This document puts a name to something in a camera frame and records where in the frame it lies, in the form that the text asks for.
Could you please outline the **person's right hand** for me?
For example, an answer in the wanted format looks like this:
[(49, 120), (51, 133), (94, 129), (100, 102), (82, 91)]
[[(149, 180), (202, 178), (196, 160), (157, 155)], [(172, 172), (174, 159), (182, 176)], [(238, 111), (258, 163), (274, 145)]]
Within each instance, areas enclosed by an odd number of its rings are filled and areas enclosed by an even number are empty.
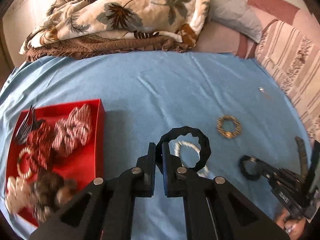
[(291, 240), (301, 239), (306, 227), (309, 225), (309, 221), (305, 217), (291, 219), (290, 213), (285, 208), (276, 212), (274, 222), (289, 235)]

